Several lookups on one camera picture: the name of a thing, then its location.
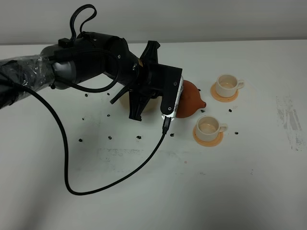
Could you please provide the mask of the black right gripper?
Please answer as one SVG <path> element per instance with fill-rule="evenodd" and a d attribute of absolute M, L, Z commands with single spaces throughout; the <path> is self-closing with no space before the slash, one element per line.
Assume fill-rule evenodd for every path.
<path fill-rule="evenodd" d="M 152 98 L 165 97 L 167 66 L 158 63 L 157 41 L 148 41 L 140 59 L 133 56 L 137 76 L 129 89 L 129 119 L 141 121 L 141 114 Z"/>

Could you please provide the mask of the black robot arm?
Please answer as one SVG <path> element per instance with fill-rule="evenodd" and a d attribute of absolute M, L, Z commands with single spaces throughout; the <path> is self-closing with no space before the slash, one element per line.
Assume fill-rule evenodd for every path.
<path fill-rule="evenodd" d="M 83 32 L 39 55 L 15 57 L 0 63 L 0 105 L 6 107 L 45 87 L 100 93 L 119 83 L 123 87 L 111 103 L 128 93 L 130 119 L 139 121 L 150 99 L 162 97 L 161 112 L 173 112 L 181 72 L 158 63 L 159 43 L 149 41 L 140 57 L 125 39 Z"/>

